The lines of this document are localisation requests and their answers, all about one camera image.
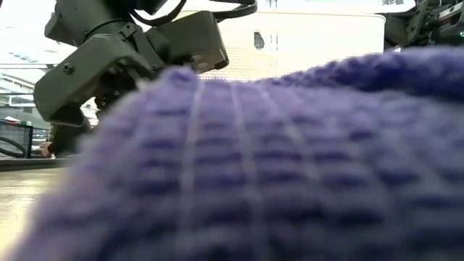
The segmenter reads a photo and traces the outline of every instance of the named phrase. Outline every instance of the robotic arm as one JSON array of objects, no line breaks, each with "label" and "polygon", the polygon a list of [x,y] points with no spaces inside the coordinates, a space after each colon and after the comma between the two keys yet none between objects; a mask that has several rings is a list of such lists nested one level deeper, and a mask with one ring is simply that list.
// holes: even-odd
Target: robotic arm
[{"label": "robotic arm", "polygon": [[385,49],[464,44],[463,0],[416,0],[406,12],[386,17]]},{"label": "robotic arm", "polygon": [[[200,11],[173,21],[186,0],[167,16],[145,20],[167,0],[57,0],[45,36],[78,47],[37,83],[34,102],[44,120],[79,126],[80,106],[92,97],[104,112],[136,81],[153,80],[171,65],[190,65],[198,73],[228,65],[218,22],[257,11],[256,0],[215,0],[240,4],[232,11]],[[143,32],[138,21],[152,28]]]}]

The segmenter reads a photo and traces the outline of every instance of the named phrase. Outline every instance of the black cable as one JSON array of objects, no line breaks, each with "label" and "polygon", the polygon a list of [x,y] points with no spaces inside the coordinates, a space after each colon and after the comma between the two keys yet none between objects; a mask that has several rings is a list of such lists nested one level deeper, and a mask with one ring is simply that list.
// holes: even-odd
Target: black cable
[{"label": "black cable", "polygon": [[183,6],[186,4],[187,0],[181,0],[179,4],[171,11],[169,14],[165,15],[164,17],[159,17],[153,20],[148,20],[140,16],[135,10],[130,11],[130,14],[136,18],[139,22],[144,23],[145,25],[150,26],[160,26],[164,25],[165,23],[172,22],[182,11]]},{"label": "black cable", "polygon": [[3,141],[7,144],[15,146],[17,149],[19,149],[21,152],[11,152],[6,149],[0,148],[0,153],[5,154],[10,157],[16,157],[16,158],[25,158],[28,156],[28,150],[21,144],[17,143],[16,141],[13,141],[12,139],[5,138],[5,137],[0,137],[0,141]]},{"label": "black cable", "polygon": [[231,11],[213,12],[217,22],[222,22],[225,19],[233,19],[251,15],[258,10],[258,3],[255,1],[253,4],[241,4]]}]

